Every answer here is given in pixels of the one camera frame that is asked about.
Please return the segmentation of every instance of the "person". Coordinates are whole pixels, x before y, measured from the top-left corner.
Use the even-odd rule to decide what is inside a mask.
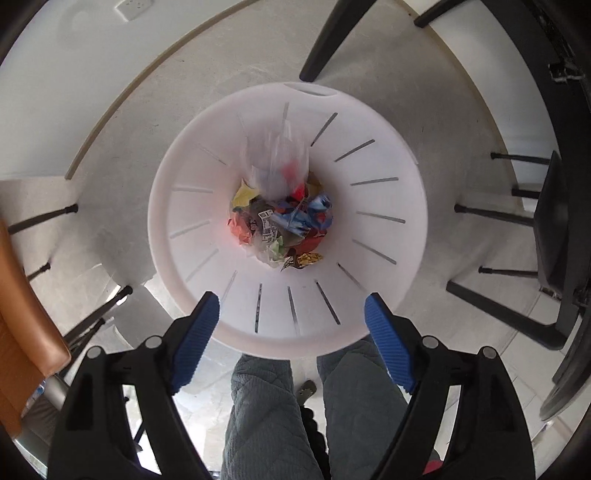
[[[231,387],[222,480],[369,480],[402,422],[407,402],[372,338],[317,358],[328,453],[289,361],[242,355]],[[434,452],[433,459],[438,460]]]

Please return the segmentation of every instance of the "wall socket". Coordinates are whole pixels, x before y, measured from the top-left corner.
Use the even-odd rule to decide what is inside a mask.
[[[115,7],[115,10],[119,12],[125,21],[130,21],[151,5],[152,0],[123,0]]]

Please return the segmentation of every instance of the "orange leather chair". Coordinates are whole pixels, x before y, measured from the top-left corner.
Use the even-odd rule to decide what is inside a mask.
[[[35,389],[70,362],[70,351],[33,292],[0,219],[0,422],[11,437]]]

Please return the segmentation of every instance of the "clear plastic bag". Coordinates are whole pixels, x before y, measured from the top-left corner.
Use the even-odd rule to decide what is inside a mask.
[[[309,147],[302,134],[285,119],[256,122],[246,133],[242,174],[248,186],[265,200],[282,200],[306,181]]]

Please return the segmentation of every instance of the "trash bin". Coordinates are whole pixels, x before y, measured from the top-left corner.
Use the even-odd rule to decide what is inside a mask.
[[[310,170],[330,195],[334,221],[317,249],[323,261],[280,271],[238,244],[228,209],[245,132],[286,111],[310,141]],[[218,341],[266,358],[317,356],[367,334],[369,293],[391,310],[399,305],[423,256],[427,202],[411,150],[373,109],[327,87],[271,83],[218,101],[174,140],[152,185],[148,236],[182,311],[205,291],[219,296]]]

